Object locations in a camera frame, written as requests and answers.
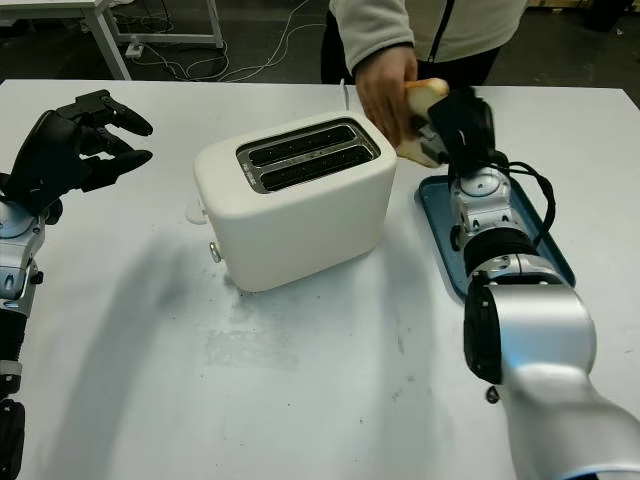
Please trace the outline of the person's right hand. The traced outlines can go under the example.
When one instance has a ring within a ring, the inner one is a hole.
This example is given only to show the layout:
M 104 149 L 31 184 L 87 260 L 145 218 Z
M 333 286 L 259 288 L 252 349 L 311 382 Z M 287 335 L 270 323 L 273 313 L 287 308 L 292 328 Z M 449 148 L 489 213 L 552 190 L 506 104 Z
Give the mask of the person's right hand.
M 393 46 L 376 52 L 355 70 L 355 85 L 365 115 L 397 147 L 413 137 L 405 83 L 417 79 L 412 47 Z

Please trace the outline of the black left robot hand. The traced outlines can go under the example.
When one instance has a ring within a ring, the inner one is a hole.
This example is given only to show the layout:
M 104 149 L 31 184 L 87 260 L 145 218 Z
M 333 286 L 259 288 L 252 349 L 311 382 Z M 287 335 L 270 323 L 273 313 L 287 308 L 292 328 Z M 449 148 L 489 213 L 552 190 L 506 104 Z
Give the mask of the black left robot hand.
M 152 153 L 135 150 L 107 130 L 109 125 L 139 136 L 153 127 L 116 101 L 107 90 L 78 96 L 75 102 L 44 112 L 21 146 L 11 173 L 1 182 L 5 198 L 33 216 L 72 189 L 111 186 L 148 162 Z

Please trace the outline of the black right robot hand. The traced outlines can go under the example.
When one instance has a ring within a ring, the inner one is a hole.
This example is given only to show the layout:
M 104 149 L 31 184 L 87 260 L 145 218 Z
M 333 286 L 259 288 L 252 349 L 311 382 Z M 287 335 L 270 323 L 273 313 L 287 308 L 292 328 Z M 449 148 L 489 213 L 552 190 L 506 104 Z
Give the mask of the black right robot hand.
M 448 164 L 456 176 L 500 163 L 491 107 L 472 87 L 454 89 L 415 114 L 412 126 L 427 156 Z

